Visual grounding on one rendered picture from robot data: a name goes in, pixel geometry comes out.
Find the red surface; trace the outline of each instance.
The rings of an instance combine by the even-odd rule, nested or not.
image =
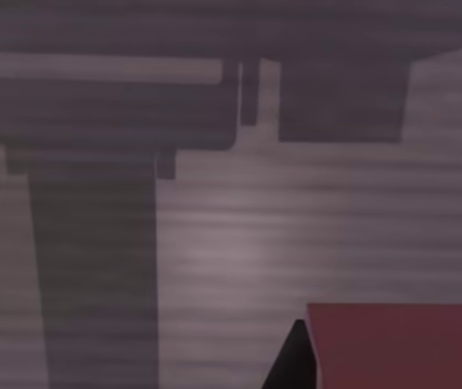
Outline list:
[[[323,389],[462,389],[462,306],[308,309]]]

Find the red block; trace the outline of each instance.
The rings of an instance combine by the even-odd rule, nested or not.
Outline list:
[[[462,389],[462,305],[310,304],[322,389]]]

